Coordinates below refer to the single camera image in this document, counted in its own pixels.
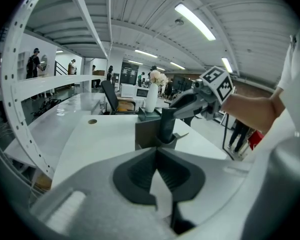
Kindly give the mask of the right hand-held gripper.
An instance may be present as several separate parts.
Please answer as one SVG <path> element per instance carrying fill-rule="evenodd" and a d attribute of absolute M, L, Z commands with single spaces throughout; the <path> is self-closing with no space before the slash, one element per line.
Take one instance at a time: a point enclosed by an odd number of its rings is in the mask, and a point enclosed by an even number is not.
<path fill-rule="evenodd" d="M 193 88 L 173 99 L 169 108 L 175 109 L 175 119 L 194 117 L 202 111 L 201 115 L 206 120 L 212 120 L 234 90 L 230 74 L 218 66 L 213 66 L 199 76 Z"/>

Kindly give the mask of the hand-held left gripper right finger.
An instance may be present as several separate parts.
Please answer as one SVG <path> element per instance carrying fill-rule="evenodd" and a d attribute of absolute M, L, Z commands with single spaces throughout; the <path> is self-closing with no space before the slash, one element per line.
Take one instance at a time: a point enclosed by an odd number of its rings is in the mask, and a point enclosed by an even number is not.
<path fill-rule="evenodd" d="M 156 149 L 156 166 L 171 194 L 169 222 L 158 220 L 160 236 L 241 236 L 251 205 L 238 195 L 251 163 Z"/>

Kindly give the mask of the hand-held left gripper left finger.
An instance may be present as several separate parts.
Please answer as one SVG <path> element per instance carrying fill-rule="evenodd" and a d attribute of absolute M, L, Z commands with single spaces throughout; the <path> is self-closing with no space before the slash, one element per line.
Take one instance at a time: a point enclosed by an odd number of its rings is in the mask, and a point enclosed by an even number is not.
<path fill-rule="evenodd" d="M 155 151 L 145 148 L 89 164 L 39 198 L 30 212 L 52 231 L 52 239 L 173 240 L 177 235 L 156 204 L 131 202 L 113 181 L 118 166 Z"/>

